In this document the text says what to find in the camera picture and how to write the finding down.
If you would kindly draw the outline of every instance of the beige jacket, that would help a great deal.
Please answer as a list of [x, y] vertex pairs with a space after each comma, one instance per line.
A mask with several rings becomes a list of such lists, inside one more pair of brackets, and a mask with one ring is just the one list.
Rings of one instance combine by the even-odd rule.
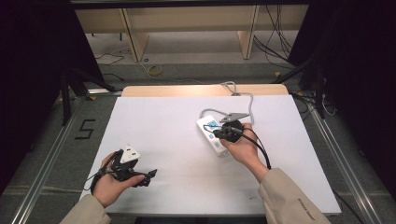
[[[265, 175], [259, 188], [269, 224], [330, 223], [300, 188], [280, 169]], [[91, 195], [83, 197], [62, 220], [66, 223], [110, 223], [104, 207]]]

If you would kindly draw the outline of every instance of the floor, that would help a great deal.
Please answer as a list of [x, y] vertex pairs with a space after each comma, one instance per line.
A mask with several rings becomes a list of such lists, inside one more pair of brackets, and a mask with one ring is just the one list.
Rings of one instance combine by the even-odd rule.
[[[292, 45], [297, 32], [289, 31], [284, 32], [286, 39]], [[271, 32], [258, 32], [256, 34], [259, 40], [267, 44]], [[106, 70], [106, 64], [119, 64], [119, 65], [152, 65], [161, 64], [163, 66], [172, 64], [213, 64], [214, 67], [221, 66], [222, 64], [246, 64], [247, 66], [257, 66], [261, 63], [276, 63], [283, 67], [291, 67], [277, 57], [266, 55], [258, 46], [253, 46], [249, 60], [242, 58], [241, 49], [239, 46], [236, 32], [199, 32], [199, 33], [158, 33], [151, 34], [145, 55], [142, 63], [134, 62], [131, 52], [129, 50], [129, 43], [126, 41], [126, 36], [120, 40], [120, 34], [95, 34], [87, 35], [87, 38], [92, 47], [92, 51], [97, 58], [97, 62], [101, 64], [101, 68]], [[276, 38], [272, 38], [269, 47], [279, 54], [284, 55], [280, 42]], [[298, 77], [291, 79], [287, 82], [290, 91], [297, 91]], [[103, 122], [101, 125], [106, 127], [106, 119], [111, 115], [111, 108], [103, 108], [104, 105], [111, 105], [115, 101], [115, 97], [98, 97], [99, 100], [92, 102], [85, 100], [81, 103], [81, 111], [77, 119], [89, 118], [92, 111], [101, 110]], [[304, 108], [304, 104], [296, 101], [300, 108]], [[58, 139], [58, 133], [67, 133], [68, 138], [74, 138], [78, 132], [78, 122], [72, 124], [70, 130], [65, 130], [57, 125], [54, 120], [62, 119], [61, 103], [57, 102], [54, 105], [54, 113], [49, 118], [46, 124], [46, 130], [43, 130], [41, 137], [37, 139], [36, 144], [43, 148], [43, 151], [28, 155], [24, 161], [24, 165], [20, 168], [19, 172], [11, 181], [10, 186], [0, 198], [0, 216], [6, 217], [0, 220], [0, 223], [9, 223], [15, 217], [19, 210], [19, 206], [23, 199], [25, 199], [26, 192], [29, 186], [35, 182], [37, 174], [41, 172], [42, 162], [45, 161], [50, 150], [55, 146], [54, 142], [62, 141]], [[315, 117], [315, 112], [308, 108], [308, 112], [302, 115], [305, 127], [311, 137], [314, 148], [318, 153], [318, 158], [323, 166], [326, 176], [332, 186], [335, 186], [336, 191], [340, 196], [350, 204], [358, 216], [365, 219], [366, 223], [396, 223], [396, 204], [389, 196], [388, 192], [381, 185], [380, 180], [376, 177], [374, 171], [371, 169], [369, 163], [359, 153], [359, 147], [353, 140], [353, 137], [348, 133], [348, 127], [339, 116], [327, 115], [326, 121], [320, 120]], [[330, 133], [333, 138], [326, 137], [323, 133]], [[65, 152], [78, 151], [79, 163], [89, 163], [95, 155], [95, 149], [98, 148], [103, 133], [95, 133], [90, 143], [90, 148], [93, 151], [87, 151], [86, 148], [79, 148], [78, 145], [68, 145], [68, 139], [65, 139], [64, 148], [59, 155], [55, 155], [53, 168], [49, 171], [48, 180], [44, 188], [40, 192], [39, 199], [34, 204], [33, 211], [29, 211], [27, 222], [40, 223], [43, 218], [47, 216], [47, 222], [59, 222], [59, 216], [53, 214], [67, 213], [73, 204], [64, 204], [70, 202], [67, 198], [77, 198], [80, 193], [80, 183], [73, 183], [72, 181], [65, 181], [65, 176], [58, 176], [56, 174], [64, 173], [64, 169], [70, 169], [70, 175], [80, 175], [80, 178], [86, 178], [86, 174], [80, 171], [73, 171], [73, 167], [68, 167], [68, 163], [57, 160], [57, 157], [63, 158]], [[336, 145], [341, 148], [331, 148], [333, 144], [331, 141], [336, 141]], [[340, 153], [347, 158], [347, 164], [350, 169], [342, 170], [339, 164], [334, 161], [334, 155]], [[356, 178], [352, 181], [346, 181], [345, 176], [350, 175], [352, 172]], [[361, 189], [355, 193], [351, 188]], [[361, 204], [358, 202], [362, 197], [367, 197], [369, 204]], [[352, 212], [346, 208], [346, 204], [340, 201], [343, 213], [337, 217], [329, 217], [332, 223], [359, 223], [358, 219]], [[372, 206], [374, 212], [364, 205]], [[131, 219], [125, 217], [113, 217], [114, 223], [131, 223]]]

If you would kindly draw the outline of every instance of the white tabletop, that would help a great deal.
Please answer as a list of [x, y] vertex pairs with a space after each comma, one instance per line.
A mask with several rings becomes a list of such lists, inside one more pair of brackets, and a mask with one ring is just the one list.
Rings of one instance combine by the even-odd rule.
[[[158, 173], [149, 187], [125, 190], [107, 212], [171, 217], [263, 215], [257, 180], [232, 156], [217, 157], [196, 125], [204, 109], [247, 113], [249, 100], [248, 96], [119, 98], [89, 176], [98, 171], [106, 155], [127, 144], [141, 154], [137, 172], [158, 169]], [[253, 129], [271, 165], [289, 175], [322, 213], [341, 213], [293, 99], [255, 96], [252, 111]], [[217, 120], [223, 117], [205, 114]], [[81, 197], [89, 193], [83, 191]]]

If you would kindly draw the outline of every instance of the desk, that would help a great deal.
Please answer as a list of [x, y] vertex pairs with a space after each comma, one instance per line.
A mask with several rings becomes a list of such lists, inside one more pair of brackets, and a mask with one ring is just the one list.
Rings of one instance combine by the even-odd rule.
[[[324, 214], [339, 214], [338, 203], [286, 88], [242, 85], [238, 90], [257, 94], [252, 107], [254, 129], [272, 165], [281, 167]], [[136, 171], [158, 169], [158, 173], [148, 188], [124, 191], [107, 212], [172, 217], [263, 216], [254, 176], [232, 157], [217, 157], [195, 123], [200, 111], [209, 107], [246, 112], [249, 97], [229, 95], [220, 85], [126, 88], [116, 102], [89, 176], [97, 172], [105, 155], [128, 143], [142, 155]], [[81, 197], [88, 193], [83, 191]]]

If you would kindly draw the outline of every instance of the person's right hand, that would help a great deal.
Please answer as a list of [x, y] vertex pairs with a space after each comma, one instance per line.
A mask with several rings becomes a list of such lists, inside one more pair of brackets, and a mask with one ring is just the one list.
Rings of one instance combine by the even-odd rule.
[[[257, 136], [251, 131], [251, 124], [243, 123], [242, 125], [244, 127], [244, 135], [256, 142]], [[235, 143], [225, 139], [220, 139], [220, 142], [224, 147], [227, 147], [236, 161], [244, 164], [259, 182], [262, 181], [264, 176], [268, 173], [268, 168], [260, 161], [256, 145], [243, 136]]]

